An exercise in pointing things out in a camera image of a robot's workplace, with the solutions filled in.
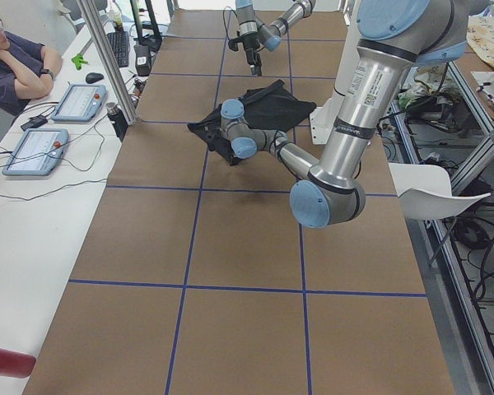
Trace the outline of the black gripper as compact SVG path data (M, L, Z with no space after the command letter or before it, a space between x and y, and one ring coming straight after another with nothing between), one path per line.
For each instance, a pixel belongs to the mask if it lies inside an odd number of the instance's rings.
M251 75L261 77L262 63L258 53L260 48L259 37L257 35L238 35L234 39L228 41L229 49L234 52L239 50L239 44L243 45L247 61L249 62Z

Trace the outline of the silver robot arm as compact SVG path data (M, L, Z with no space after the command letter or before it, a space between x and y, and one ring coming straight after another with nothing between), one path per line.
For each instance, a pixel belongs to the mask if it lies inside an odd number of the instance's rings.
M276 50L291 27L312 15L315 4L315 0L294 1L276 20L265 23L256 16L252 1L236 1L235 15L239 29L236 37L228 39L229 49L238 52L238 46L241 44L251 75L261 77L261 49L269 52Z
M236 157L267 151L299 180L290 192L294 217L324 228L356 218L366 194L354 174L380 118L415 64L459 58L466 46L469 1L362 1L353 22L360 34L359 62L327 144L315 158L284 132L250 127L238 100L221 107L221 136Z

